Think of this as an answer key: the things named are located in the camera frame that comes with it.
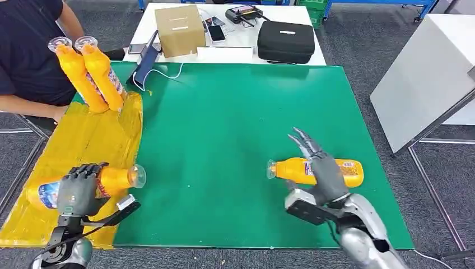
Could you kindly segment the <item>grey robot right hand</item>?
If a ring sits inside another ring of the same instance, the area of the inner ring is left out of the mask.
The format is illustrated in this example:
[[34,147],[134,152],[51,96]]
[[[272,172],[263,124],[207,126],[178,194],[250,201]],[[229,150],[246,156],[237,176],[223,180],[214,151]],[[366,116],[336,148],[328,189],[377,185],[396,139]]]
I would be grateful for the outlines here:
[[310,163],[311,171],[316,179],[316,185],[308,192],[314,195],[316,202],[320,205],[347,198],[350,192],[335,158],[324,151],[321,145],[303,130],[296,127],[293,130],[297,135],[289,134],[288,136],[298,145],[303,156]]

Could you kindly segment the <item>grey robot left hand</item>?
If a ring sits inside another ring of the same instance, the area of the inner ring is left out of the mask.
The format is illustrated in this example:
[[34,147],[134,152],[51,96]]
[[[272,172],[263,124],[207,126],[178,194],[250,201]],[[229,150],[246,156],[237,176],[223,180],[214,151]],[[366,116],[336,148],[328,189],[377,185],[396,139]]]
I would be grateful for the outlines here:
[[73,167],[59,185],[57,210],[61,216],[95,216],[109,200],[97,198],[97,180],[108,163],[90,163]]

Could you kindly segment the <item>person's right hand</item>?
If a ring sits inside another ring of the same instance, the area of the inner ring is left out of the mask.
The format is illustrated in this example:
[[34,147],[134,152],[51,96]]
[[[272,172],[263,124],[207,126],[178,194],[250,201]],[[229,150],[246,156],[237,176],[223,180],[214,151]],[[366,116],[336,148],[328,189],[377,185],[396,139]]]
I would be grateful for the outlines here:
[[66,105],[66,106],[55,106],[53,108],[52,119],[55,121],[55,124],[58,124],[61,121],[62,117],[64,116],[64,114],[66,113],[68,108],[69,108],[68,105]]

